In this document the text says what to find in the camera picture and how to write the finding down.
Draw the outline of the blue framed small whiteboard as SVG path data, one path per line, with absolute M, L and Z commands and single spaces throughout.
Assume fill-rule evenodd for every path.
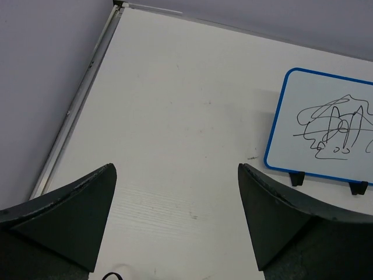
M 281 172 L 372 184 L 372 82 L 289 70 L 263 161 Z

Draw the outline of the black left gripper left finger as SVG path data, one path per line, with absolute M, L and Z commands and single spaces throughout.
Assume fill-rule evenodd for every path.
M 88 279 L 94 272 L 117 171 L 112 163 L 1 210 L 1 279 Z

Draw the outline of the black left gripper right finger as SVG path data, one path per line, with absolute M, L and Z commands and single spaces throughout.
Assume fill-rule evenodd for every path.
M 303 194 L 248 164 L 238 185 L 266 279 L 371 279 L 372 216 Z

